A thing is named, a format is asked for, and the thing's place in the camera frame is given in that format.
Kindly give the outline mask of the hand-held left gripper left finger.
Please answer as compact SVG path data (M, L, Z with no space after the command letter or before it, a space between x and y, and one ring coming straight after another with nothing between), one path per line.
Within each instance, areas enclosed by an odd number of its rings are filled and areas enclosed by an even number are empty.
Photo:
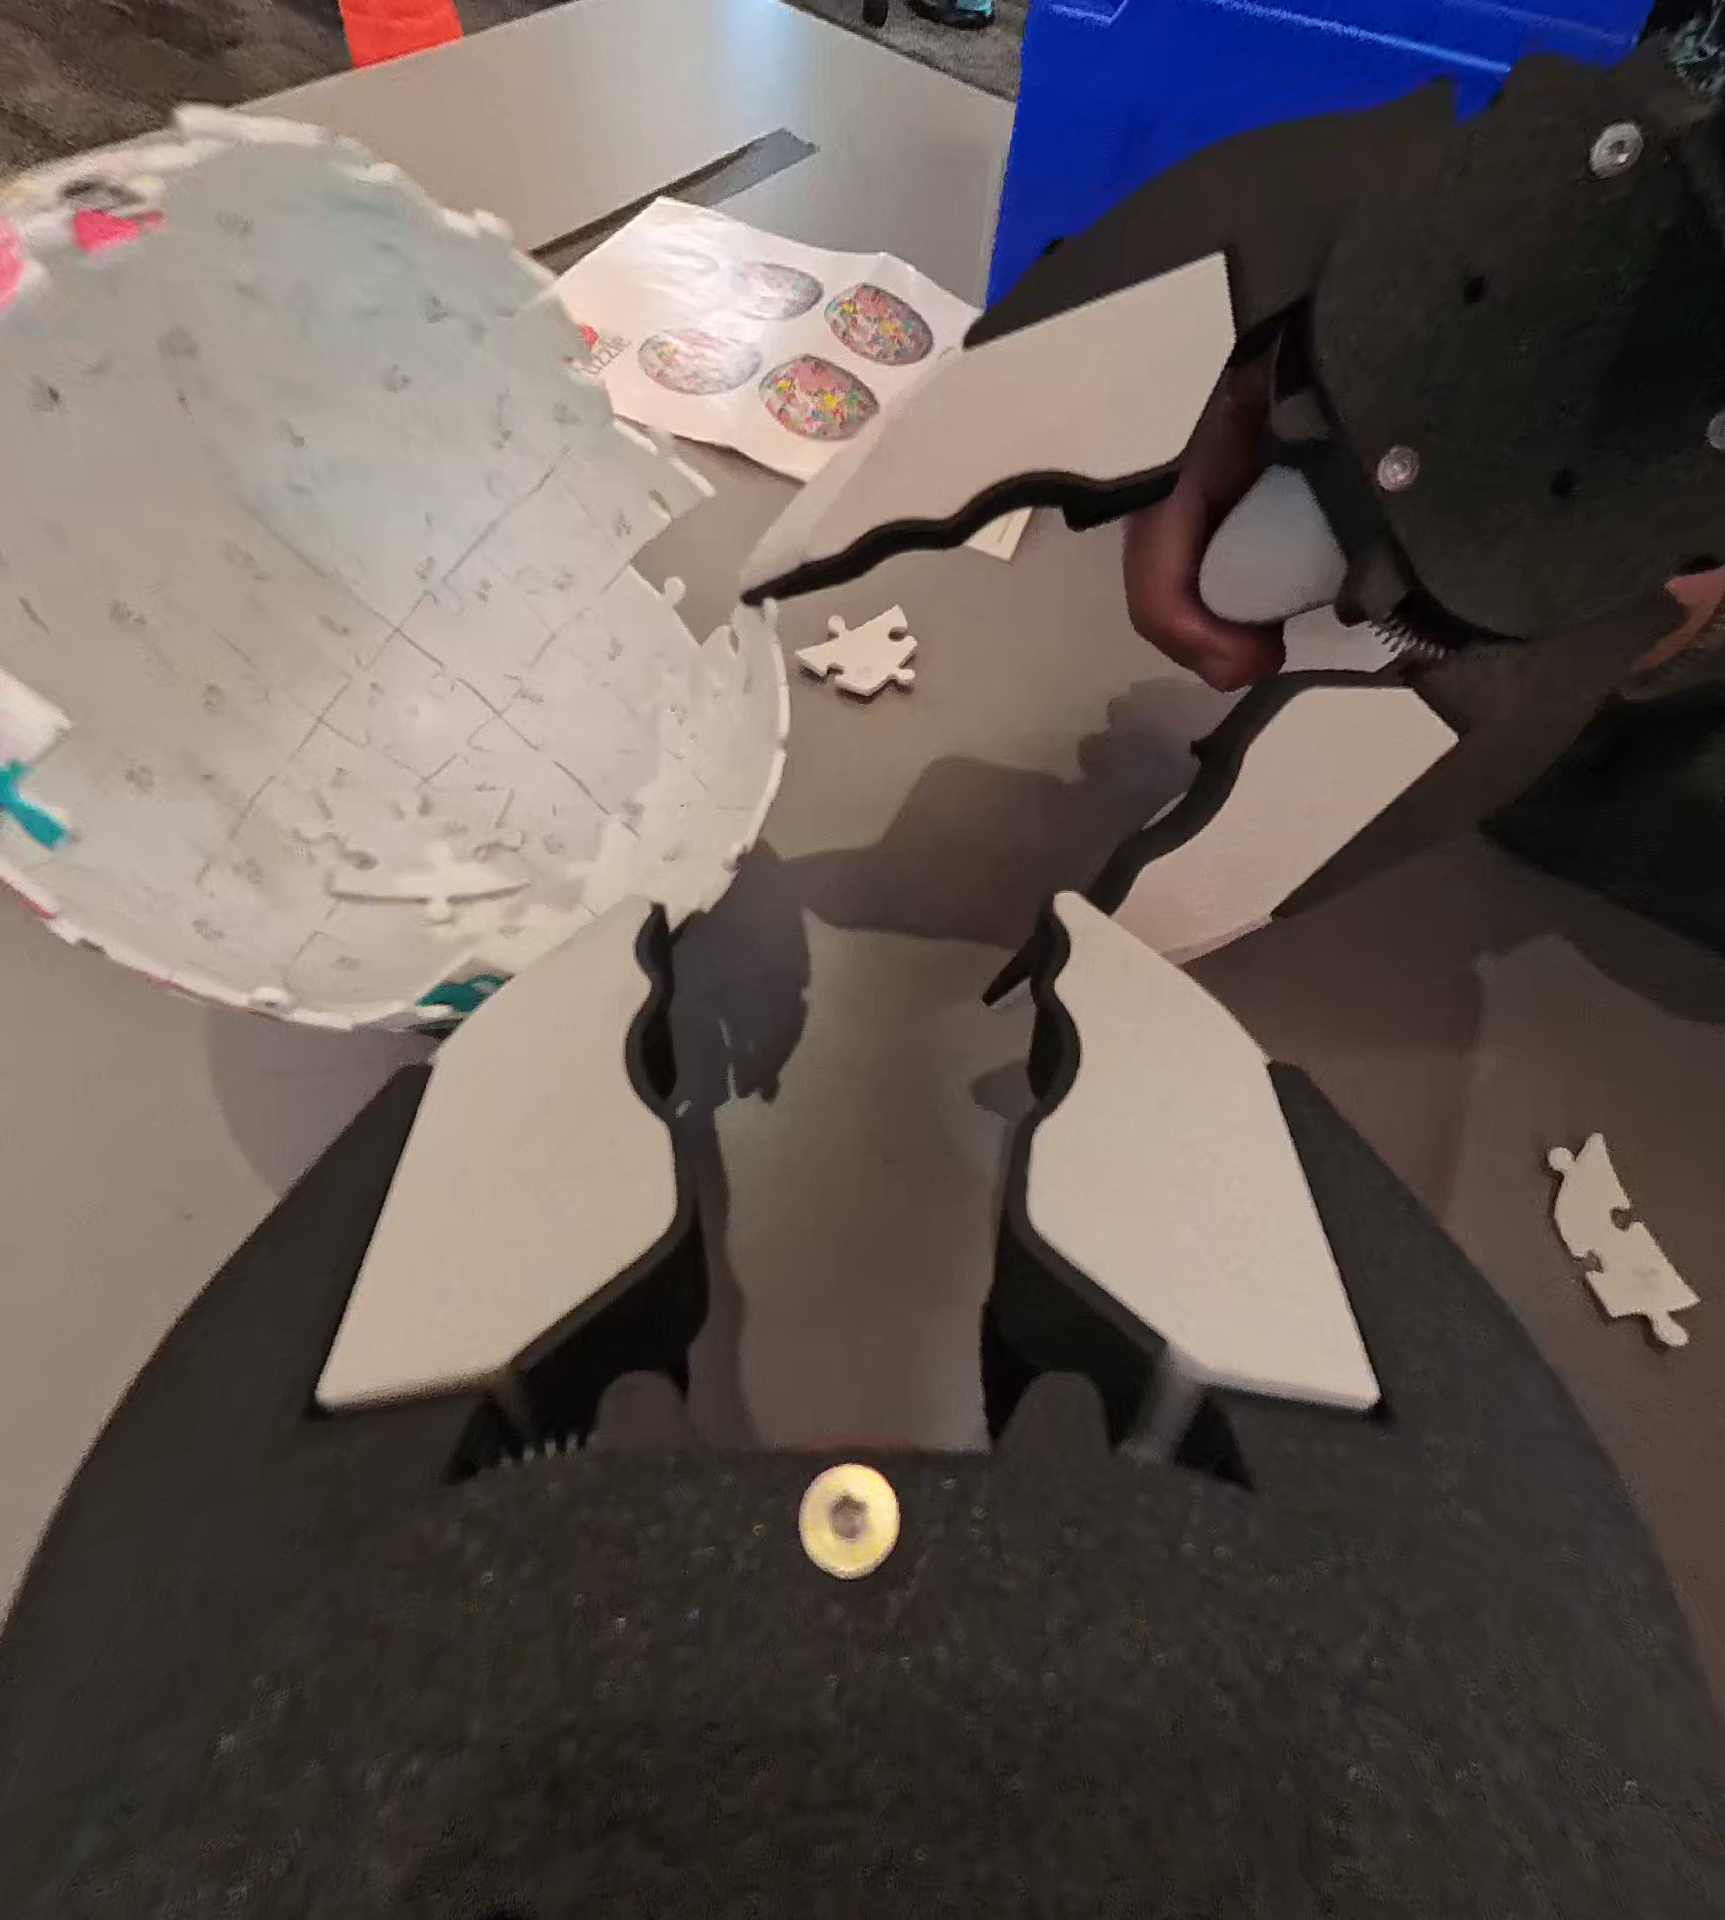
M709 1309L674 1132L673 931L626 899L439 1046L315 1381L328 1414L506 1387L591 1418L634 1372L686 1387Z

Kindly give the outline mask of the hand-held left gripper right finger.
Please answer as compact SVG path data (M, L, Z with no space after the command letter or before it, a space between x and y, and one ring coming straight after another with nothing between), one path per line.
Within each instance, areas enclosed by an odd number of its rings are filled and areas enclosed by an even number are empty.
M1076 892L1022 964L1026 1105L1000 1189L985 1404L1087 1377L1111 1420L1208 1389L1350 1416L1380 1402L1270 1061Z

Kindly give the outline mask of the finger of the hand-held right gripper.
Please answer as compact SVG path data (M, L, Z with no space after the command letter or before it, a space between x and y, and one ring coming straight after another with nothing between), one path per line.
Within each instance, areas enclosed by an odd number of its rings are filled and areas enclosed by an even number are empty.
M1458 744L1424 698L1360 673L1248 690L1197 744L1185 791L1085 897L1183 964L1255 933Z
M1228 268L1205 253L948 351L779 514L738 597L851 584L1014 509L1128 511L1170 478L1235 340Z

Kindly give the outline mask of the white puzzle piece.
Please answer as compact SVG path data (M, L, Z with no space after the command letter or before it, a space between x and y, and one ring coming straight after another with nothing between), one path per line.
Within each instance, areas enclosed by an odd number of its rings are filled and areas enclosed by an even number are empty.
M918 646L907 612L893 604L857 625L828 616L826 636L797 648L794 662L819 683L866 704L884 692L913 687Z
M1583 1145L1550 1145L1550 1225L1607 1321L1639 1323L1662 1349L1683 1349L1690 1331L1683 1313L1698 1294L1683 1278L1639 1216L1602 1133Z

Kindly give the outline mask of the colourful puzzle ball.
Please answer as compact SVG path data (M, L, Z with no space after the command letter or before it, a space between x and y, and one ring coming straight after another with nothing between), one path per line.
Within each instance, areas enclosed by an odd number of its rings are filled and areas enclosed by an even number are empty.
M678 928L790 717L775 617L636 563L711 494L500 219L341 136L177 108L0 181L0 886L339 1031Z

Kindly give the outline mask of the puzzle instruction leaflet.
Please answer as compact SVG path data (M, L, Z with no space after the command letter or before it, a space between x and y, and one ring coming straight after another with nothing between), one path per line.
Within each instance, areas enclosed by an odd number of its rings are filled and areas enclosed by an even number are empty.
M555 283L614 411L805 484L960 348L976 308L888 252L658 197Z

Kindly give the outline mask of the person's right hand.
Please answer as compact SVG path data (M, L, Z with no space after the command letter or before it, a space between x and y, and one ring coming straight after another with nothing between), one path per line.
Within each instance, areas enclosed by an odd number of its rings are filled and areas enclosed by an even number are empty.
M1281 672L1282 625L1217 616L1200 594L1212 536L1268 465L1267 360L1224 372L1185 447L1170 491L1123 526L1123 589L1135 632L1217 692Z

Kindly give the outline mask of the blue plastic bin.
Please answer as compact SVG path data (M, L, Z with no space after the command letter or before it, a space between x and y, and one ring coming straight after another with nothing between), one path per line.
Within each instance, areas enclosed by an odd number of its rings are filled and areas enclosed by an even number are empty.
M1447 80L1466 114L1528 54L1610 63L1645 1L1037 1L985 302L1185 155Z

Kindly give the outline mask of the orange plastic object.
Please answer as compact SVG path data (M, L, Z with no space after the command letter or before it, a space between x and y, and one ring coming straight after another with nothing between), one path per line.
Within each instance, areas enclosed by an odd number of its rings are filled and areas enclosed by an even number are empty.
M457 4L447 0L336 1L352 68L365 69L460 41Z

